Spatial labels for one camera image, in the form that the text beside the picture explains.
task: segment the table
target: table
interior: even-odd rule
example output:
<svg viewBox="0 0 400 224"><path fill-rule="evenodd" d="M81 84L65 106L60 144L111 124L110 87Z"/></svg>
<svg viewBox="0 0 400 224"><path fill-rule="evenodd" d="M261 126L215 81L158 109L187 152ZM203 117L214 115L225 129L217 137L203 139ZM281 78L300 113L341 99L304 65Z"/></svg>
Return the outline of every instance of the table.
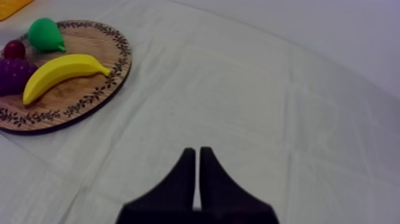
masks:
<svg viewBox="0 0 400 224"><path fill-rule="evenodd" d="M282 223L399 222L400 103L357 74L169 1L35 1L0 23L0 45L43 16L121 30L133 65L88 119L1 133L2 223L113 223L184 147L204 145Z"/></svg>

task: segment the grape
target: grape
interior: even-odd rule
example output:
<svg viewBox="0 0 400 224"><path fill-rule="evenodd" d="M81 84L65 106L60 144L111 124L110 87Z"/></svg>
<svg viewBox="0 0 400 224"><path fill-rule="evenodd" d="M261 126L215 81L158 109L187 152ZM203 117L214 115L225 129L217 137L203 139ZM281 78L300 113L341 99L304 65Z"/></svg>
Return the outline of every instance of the grape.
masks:
<svg viewBox="0 0 400 224"><path fill-rule="evenodd" d="M36 65L19 58L0 60L0 96L22 93L37 69Z"/></svg>

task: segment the toy pear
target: toy pear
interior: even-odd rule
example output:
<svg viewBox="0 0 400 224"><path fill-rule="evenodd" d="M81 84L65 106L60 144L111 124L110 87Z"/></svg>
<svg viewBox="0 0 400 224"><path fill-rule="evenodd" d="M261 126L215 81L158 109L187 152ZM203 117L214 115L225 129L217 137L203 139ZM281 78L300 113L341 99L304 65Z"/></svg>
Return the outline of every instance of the toy pear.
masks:
<svg viewBox="0 0 400 224"><path fill-rule="evenodd" d="M40 51L65 52L64 40L57 24L49 18L36 20L28 31L30 44Z"/></svg>

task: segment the round wooden tray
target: round wooden tray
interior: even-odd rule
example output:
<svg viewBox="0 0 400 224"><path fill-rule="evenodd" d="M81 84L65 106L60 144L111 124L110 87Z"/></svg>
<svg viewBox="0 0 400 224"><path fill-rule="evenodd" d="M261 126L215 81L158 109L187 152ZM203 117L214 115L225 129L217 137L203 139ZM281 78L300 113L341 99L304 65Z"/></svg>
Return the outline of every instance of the round wooden tray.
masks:
<svg viewBox="0 0 400 224"><path fill-rule="evenodd" d="M61 21L57 25L67 52L37 52L24 35L19 40L26 47L30 63L40 67L64 54L89 54L109 68L111 74L66 80L28 107L22 103L22 94L0 97L0 129L16 134L38 134L69 126L108 102L127 78L132 53L118 30L87 20Z"/></svg>

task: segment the yellow banana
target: yellow banana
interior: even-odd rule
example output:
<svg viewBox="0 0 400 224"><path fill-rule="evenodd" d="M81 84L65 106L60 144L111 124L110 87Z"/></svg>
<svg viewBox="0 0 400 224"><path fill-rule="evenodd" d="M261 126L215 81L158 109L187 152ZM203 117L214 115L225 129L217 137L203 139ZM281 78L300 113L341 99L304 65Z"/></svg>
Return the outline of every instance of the yellow banana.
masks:
<svg viewBox="0 0 400 224"><path fill-rule="evenodd" d="M90 76L101 72L108 76L111 71L87 54L69 54L48 61L26 83L23 104L28 105L48 89L63 80L78 76Z"/></svg>

